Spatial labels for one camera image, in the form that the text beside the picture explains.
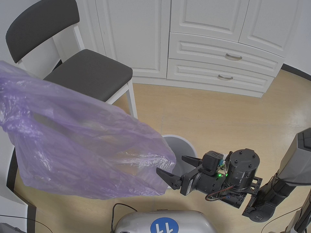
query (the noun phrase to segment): purple plastic bag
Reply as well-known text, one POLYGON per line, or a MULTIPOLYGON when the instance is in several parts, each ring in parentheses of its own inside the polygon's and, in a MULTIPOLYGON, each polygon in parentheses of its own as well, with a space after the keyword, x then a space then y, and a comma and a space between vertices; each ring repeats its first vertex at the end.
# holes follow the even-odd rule
POLYGON ((31 77, 0 61, 0 126, 25 185, 106 200, 162 195, 156 167, 176 157, 162 136, 122 109, 31 77))

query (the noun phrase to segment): garbage bag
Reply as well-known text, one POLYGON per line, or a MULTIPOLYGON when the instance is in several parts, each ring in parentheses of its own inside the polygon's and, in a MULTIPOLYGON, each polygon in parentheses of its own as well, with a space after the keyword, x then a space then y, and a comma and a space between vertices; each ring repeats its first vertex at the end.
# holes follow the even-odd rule
POLYGON ((119 107, 0 61, 0 126, 26 186, 93 199, 162 195, 176 157, 119 107))

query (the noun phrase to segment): logo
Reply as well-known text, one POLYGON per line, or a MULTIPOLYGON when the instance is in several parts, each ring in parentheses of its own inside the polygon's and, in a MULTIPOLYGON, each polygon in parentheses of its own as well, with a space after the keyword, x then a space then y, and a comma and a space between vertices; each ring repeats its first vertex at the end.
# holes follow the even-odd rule
POLYGON ((151 233, 178 233, 178 230, 178 223, 169 217, 158 218, 150 226, 151 233))

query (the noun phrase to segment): white drawer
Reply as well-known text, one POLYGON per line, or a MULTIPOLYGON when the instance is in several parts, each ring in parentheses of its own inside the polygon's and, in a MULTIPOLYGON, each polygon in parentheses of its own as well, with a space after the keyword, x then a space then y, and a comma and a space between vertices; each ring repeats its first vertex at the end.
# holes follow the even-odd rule
POLYGON ((167 78, 260 92, 266 92, 274 79, 268 75, 235 67, 178 59, 168 60, 167 78))
POLYGON ((169 34, 169 58, 236 67, 273 77, 284 62, 283 57, 241 43, 172 32, 169 34))

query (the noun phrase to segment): wooden floor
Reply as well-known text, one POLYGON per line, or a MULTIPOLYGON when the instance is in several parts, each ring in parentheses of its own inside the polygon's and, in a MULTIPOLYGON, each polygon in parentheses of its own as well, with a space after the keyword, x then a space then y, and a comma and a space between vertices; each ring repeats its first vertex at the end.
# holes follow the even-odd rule
MULTIPOLYGON (((260 157, 256 176, 267 182, 278 170, 294 135, 311 127, 311 82, 281 70, 261 99, 220 92, 134 84, 138 119, 161 134, 177 134, 189 140, 199 156, 209 150, 221 153, 250 148, 260 157)), ((128 111, 126 97, 115 105, 128 111)), ((167 190, 163 196, 92 200, 49 194, 25 187, 18 175, 16 192, 33 203, 37 220, 54 233, 110 232, 111 209, 117 203, 138 211, 158 209, 203 212, 219 233, 260 232, 265 223, 254 223, 240 209, 222 202, 206 202, 194 191, 182 196, 167 190)), ((302 206, 310 187, 297 187, 276 209, 273 218, 302 206)), ((131 210, 116 208, 115 222, 131 210)), ((285 229, 294 213, 270 223, 264 232, 285 229)), ((37 226, 37 232, 49 232, 37 226)))

